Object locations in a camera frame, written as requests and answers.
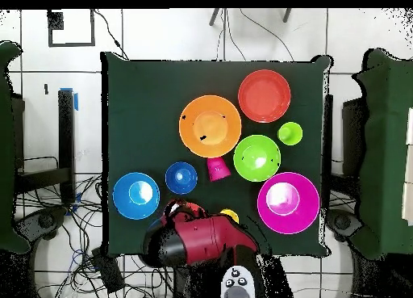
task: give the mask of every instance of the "green tablecloth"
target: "green tablecloth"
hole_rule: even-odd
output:
[[[278,172],[303,174],[320,192],[323,89],[326,88],[323,78],[330,66],[329,57],[317,57],[312,62],[279,63],[124,61],[112,53],[105,55],[106,59],[102,57],[102,60],[104,68],[107,64],[108,72],[111,254],[142,253],[147,227],[161,216],[167,201],[176,197],[165,185],[165,171],[174,162],[184,161],[198,172],[198,185],[185,198],[209,212],[219,212],[224,208],[237,212],[240,223],[247,225],[248,231],[259,242],[262,253],[268,253],[267,241],[246,215],[260,225],[274,254],[326,255],[326,249],[319,244],[319,218],[308,229],[294,235],[281,235],[265,226],[257,213],[257,195],[263,183],[251,183],[236,173],[232,161],[234,150],[223,157],[232,175],[210,183],[206,159],[192,154],[183,145],[178,133],[178,120],[183,108],[199,96],[217,94],[228,99],[241,115],[241,139],[252,134],[264,134],[274,139],[282,154]],[[290,84],[290,107],[281,119],[270,124],[249,120],[237,102],[240,83],[258,69],[277,71]],[[283,145],[277,139],[277,130],[287,121],[302,125],[303,139],[296,146]],[[159,208],[144,220],[120,216],[111,198],[117,180],[133,171],[150,175],[161,190]]]

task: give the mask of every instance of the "bowl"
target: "bowl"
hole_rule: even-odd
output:
[[[165,173],[166,186],[175,194],[190,193],[197,185],[197,181],[197,171],[187,162],[175,162]]]
[[[282,117],[290,106],[290,99],[287,80],[272,70],[254,71],[238,90],[242,112],[256,122],[268,123]]]
[[[222,157],[240,139],[240,113],[227,99],[201,96],[181,113],[179,135],[184,145],[199,157]]]
[[[258,194],[257,209],[274,232],[300,233],[319,215],[319,193],[307,177],[282,172],[264,183]]]
[[[147,174],[131,172],[116,182],[112,199],[120,215],[142,220],[158,208],[160,192],[156,182]]]
[[[281,165],[280,149],[267,136],[247,136],[236,146],[234,165],[242,178],[250,182],[265,181]]]

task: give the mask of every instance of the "blue bowl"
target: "blue bowl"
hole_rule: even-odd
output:
[[[165,181],[171,192],[179,195],[188,194],[197,185],[197,171],[187,162],[176,162],[166,170]]]
[[[131,172],[116,182],[112,198],[122,216],[142,220],[151,216],[158,208],[159,187],[147,174]]]

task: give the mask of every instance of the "white tile floor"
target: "white tile floor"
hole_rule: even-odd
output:
[[[170,10],[100,10],[107,18],[110,30],[131,59],[202,59],[217,57],[217,43],[222,30],[218,15],[215,25],[208,25],[212,8]],[[361,90],[351,73],[361,70],[361,61],[369,48],[382,47],[400,58],[413,56],[412,34],[401,10],[381,9],[300,9],[293,8],[287,23],[282,22],[285,8],[243,9],[243,12],[280,36],[296,61],[309,61],[320,54],[333,57],[330,93],[334,95],[333,149],[336,161],[343,159],[341,105],[359,97]],[[76,32],[56,31],[56,39],[76,41],[88,31],[87,12],[64,11],[67,24],[77,24]],[[247,61],[290,61],[282,43],[246,19],[237,8],[228,9],[232,39]],[[75,111],[75,153],[77,180],[81,181],[102,171],[101,163],[101,63],[100,51],[120,52],[107,32],[106,24],[95,15],[95,47],[49,48],[45,10],[0,10],[0,40],[12,40],[23,46],[23,55],[9,65],[13,90],[26,100],[24,120],[25,157],[57,155],[57,91],[71,87],[79,95],[79,110]],[[223,58],[223,38],[218,58]],[[226,59],[241,61],[242,56],[227,34]],[[48,94],[44,93],[48,84]],[[53,160],[27,162],[27,170],[53,167]],[[341,173],[341,164],[332,163]],[[98,201],[94,189],[84,199]],[[17,207],[16,218],[33,211],[32,207]],[[95,214],[91,223],[100,225]],[[77,227],[68,216],[65,227],[71,233],[73,247],[78,248]],[[102,240],[100,228],[87,227],[92,248]],[[325,242],[332,251],[327,258],[287,257],[282,264],[296,298],[348,298],[353,265],[348,247],[338,243],[326,231]],[[35,261],[39,287],[61,283],[68,275],[73,252],[63,229],[52,241],[42,241]],[[152,273],[137,272],[129,256],[119,259],[119,267],[133,286],[149,282]],[[159,283],[157,273],[154,283]],[[89,283],[83,287],[90,289]],[[163,296],[165,286],[156,290]],[[40,295],[52,298],[56,287],[43,288]],[[62,292],[67,298],[96,298],[94,294]],[[106,292],[99,292],[108,298]],[[127,298],[140,298],[142,292],[131,290]]]

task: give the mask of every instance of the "pink cup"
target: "pink cup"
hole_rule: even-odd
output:
[[[227,168],[225,161],[221,157],[207,158],[206,165],[208,166],[211,182],[231,175],[231,171]]]

